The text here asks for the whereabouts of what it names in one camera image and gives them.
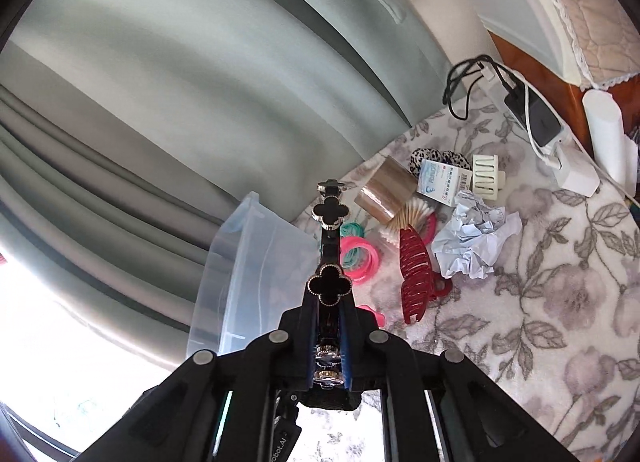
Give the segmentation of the black clover headband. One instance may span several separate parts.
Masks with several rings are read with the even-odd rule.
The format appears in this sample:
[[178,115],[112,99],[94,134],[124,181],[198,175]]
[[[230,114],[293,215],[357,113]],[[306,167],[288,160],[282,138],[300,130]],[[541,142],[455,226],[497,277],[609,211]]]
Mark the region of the black clover headband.
[[342,202],[344,183],[328,179],[317,189],[319,201],[311,215],[320,226],[320,261],[306,283],[307,292],[318,301],[314,384],[323,390],[346,390],[348,367],[338,304],[352,292],[352,282],[341,264],[341,226],[349,209]]

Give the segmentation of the brown packing tape roll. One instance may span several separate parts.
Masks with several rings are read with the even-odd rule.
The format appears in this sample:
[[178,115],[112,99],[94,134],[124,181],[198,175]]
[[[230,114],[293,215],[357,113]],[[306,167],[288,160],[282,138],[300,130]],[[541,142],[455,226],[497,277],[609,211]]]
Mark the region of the brown packing tape roll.
[[355,203],[381,224],[388,224],[416,192],[416,178],[387,157],[357,193]]

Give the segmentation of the white ear drops box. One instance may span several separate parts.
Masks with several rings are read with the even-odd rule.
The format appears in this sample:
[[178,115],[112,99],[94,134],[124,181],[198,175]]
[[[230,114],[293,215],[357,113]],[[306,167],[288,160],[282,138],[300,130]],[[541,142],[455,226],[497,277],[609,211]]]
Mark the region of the white ear drops box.
[[461,190],[470,190],[472,172],[454,165],[424,159],[418,178],[418,193],[447,207]]

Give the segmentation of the red banana hair clip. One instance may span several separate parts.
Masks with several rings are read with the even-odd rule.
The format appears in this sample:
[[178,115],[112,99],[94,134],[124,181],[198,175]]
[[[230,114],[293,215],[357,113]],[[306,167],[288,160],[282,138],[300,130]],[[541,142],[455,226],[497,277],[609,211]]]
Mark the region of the red banana hair clip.
[[405,324],[411,325],[422,320],[428,304],[450,293],[452,283],[435,273],[426,245],[412,226],[403,228],[399,238],[401,310]]

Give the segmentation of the clear plastic storage bin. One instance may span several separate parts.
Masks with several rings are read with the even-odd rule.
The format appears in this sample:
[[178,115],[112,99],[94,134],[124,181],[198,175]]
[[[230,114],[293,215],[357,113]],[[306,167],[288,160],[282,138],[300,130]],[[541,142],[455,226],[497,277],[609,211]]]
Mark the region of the clear plastic storage bin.
[[217,231],[194,305],[186,355],[237,352],[302,304],[318,240],[249,193]]

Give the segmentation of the crumpled white paper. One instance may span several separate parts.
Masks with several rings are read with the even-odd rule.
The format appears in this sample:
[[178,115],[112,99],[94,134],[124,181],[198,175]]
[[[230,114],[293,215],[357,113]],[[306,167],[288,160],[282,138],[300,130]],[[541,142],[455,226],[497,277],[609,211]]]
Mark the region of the crumpled white paper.
[[440,274],[446,279],[457,274],[486,279],[506,241],[522,227],[520,213],[490,207],[474,193],[459,191],[449,221],[431,244]]

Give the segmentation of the floral fleece blanket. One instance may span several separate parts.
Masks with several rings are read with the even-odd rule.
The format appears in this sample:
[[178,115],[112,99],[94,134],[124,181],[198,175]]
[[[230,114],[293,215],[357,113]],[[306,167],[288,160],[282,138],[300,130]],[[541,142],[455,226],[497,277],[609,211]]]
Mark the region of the floral fleece blanket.
[[498,204],[522,220],[492,273],[457,275],[420,323],[400,307],[398,253],[376,241],[381,265],[354,291],[414,348],[462,350],[578,459],[611,461],[639,423],[639,230],[614,186],[585,198],[556,185],[526,133],[483,94],[429,115],[343,175],[343,200],[387,158],[420,148],[496,156]]

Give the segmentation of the cotton swab pack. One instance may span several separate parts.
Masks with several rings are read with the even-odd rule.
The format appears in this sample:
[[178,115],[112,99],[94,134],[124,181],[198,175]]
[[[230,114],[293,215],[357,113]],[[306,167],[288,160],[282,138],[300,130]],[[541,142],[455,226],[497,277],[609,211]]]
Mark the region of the cotton swab pack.
[[414,196],[410,198],[402,209],[378,231],[382,239],[390,245],[398,247],[400,231],[409,227],[419,233],[426,230],[427,220],[435,213],[434,208],[426,200]]

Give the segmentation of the cream hair claw clip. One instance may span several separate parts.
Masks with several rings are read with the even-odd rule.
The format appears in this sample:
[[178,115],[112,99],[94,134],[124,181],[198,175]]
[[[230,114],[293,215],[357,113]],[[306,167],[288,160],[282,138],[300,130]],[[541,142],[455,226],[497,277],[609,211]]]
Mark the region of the cream hair claw clip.
[[472,188],[477,197],[496,201],[506,185],[506,173],[499,170],[497,155],[474,155],[472,160]]

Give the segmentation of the leopard print scrunchie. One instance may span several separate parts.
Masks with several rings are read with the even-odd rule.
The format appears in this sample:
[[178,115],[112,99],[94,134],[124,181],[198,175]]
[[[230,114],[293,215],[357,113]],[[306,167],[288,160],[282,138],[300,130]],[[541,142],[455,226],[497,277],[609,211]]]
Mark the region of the leopard print scrunchie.
[[463,170],[472,169],[468,159],[460,152],[422,147],[413,150],[409,159],[409,171],[415,178],[419,177],[421,165],[424,160],[460,167],[460,169]]

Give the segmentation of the white charger plug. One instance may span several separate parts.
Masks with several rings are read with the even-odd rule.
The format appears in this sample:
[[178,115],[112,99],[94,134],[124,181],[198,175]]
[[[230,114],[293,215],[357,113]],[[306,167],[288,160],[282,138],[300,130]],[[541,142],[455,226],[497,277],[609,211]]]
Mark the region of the white charger plug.
[[600,178],[589,158],[571,144],[556,143],[547,165],[561,189],[589,198],[599,187]]

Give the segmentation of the black power adapter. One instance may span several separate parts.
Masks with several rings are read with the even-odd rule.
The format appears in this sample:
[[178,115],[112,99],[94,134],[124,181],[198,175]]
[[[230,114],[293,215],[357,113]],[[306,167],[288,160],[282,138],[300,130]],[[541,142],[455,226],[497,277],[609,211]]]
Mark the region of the black power adapter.
[[[562,132],[562,125],[555,118],[547,104],[532,90],[528,89],[529,126],[533,139],[539,147],[549,145]],[[524,112],[525,88],[515,86],[506,97],[504,104],[515,116],[521,126],[526,127]]]

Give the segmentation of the white paper roll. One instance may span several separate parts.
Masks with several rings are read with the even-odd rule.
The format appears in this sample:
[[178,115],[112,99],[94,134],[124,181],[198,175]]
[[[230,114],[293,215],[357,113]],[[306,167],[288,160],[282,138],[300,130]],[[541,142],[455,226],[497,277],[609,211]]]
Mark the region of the white paper roll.
[[609,92],[589,90],[582,97],[594,159],[633,196],[637,186],[638,147],[624,132],[620,106]]

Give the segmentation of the grey green curtain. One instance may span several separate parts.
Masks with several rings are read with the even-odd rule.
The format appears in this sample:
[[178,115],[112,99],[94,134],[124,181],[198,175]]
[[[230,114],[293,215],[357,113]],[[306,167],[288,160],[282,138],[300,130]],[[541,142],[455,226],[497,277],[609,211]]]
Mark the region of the grey green curtain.
[[186,352],[248,193],[294,219],[434,112],[411,0],[1,0],[1,243],[103,338]]

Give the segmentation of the beige quilted lace cover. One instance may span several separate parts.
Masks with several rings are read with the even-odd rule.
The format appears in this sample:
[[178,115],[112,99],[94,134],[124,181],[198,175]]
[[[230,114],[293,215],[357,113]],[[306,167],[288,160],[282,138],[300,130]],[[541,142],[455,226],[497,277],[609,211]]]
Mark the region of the beige quilted lace cover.
[[559,34],[561,76],[609,90],[639,75],[639,31],[617,0],[539,0]]

